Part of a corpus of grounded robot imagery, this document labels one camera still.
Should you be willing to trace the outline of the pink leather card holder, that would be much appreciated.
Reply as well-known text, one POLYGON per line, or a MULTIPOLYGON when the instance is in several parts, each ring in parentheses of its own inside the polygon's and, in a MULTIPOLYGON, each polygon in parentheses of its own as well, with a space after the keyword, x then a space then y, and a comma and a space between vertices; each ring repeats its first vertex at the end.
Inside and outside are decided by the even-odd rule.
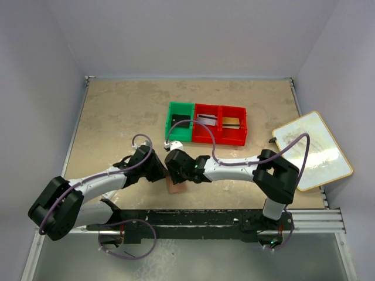
POLYGON ((179 194, 187 191, 186 183, 173 184, 170 176, 166 176, 166 184, 169 194, 179 194))

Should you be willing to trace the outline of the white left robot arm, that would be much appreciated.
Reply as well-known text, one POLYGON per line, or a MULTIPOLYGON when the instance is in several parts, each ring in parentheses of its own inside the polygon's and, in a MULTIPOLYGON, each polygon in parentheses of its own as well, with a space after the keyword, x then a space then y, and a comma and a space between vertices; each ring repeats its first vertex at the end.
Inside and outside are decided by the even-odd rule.
POLYGON ((32 204, 28 217, 39 227, 40 235, 57 241, 78 226, 83 217, 81 207, 86 202, 136 184, 143 177, 153 183, 165 176, 166 168, 154 149, 141 145, 133 155, 103 172, 72 180, 52 178, 32 204))

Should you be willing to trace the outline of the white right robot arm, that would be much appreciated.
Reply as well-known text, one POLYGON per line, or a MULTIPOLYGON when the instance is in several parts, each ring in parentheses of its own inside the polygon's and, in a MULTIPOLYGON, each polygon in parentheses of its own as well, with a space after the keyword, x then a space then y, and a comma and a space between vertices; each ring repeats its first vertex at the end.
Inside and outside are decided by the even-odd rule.
POLYGON ((300 181, 300 170, 272 150, 244 159, 215 160, 212 156, 190 157, 180 149, 170 151, 165 165, 173 184, 192 181, 196 184, 220 180, 255 183, 267 196, 261 214, 261 224, 274 229, 281 223, 284 208, 294 200, 300 181))

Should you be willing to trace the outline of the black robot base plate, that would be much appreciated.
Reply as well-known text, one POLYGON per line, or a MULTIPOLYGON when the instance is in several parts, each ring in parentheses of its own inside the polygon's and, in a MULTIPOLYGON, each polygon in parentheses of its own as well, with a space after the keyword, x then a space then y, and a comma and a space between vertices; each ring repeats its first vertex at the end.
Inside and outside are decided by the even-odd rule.
POLYGON ((143 239, 215 239, 259 242, 279 246, 283 234, 294 230, 289 212, 273 221, 262 210, 123 210, 109 200, 103 200, 113 214, 103 224, 88 225, 88 230, 100 234, 113 232, 106 244, 138 244, 143 239))

